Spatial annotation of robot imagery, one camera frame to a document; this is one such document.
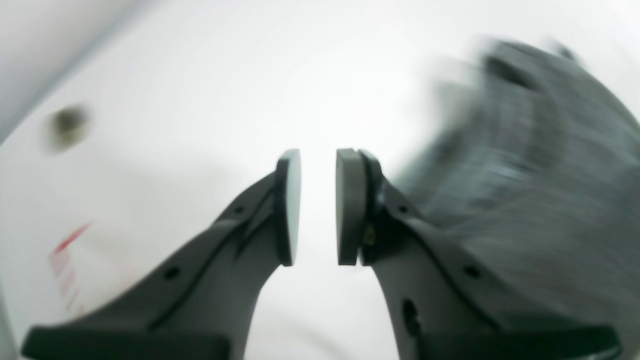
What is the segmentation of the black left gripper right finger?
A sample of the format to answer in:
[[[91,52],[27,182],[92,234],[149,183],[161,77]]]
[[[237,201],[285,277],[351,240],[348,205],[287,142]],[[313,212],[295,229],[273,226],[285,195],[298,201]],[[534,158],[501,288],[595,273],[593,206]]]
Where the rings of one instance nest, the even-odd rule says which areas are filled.
[[[365,150],[336,151],[337,262],[370,267],[402,360],[617,360],[610,325],[508,285],[424,219]]]

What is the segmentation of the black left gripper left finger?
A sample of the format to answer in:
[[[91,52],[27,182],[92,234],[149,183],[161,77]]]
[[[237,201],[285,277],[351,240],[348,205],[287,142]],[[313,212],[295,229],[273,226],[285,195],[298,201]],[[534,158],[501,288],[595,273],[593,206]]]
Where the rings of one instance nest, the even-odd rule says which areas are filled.
[[[31,360],[242,360],[259,294],[297,255],[301,155],[239,194],[131,289],[62,325],[34,326]]]

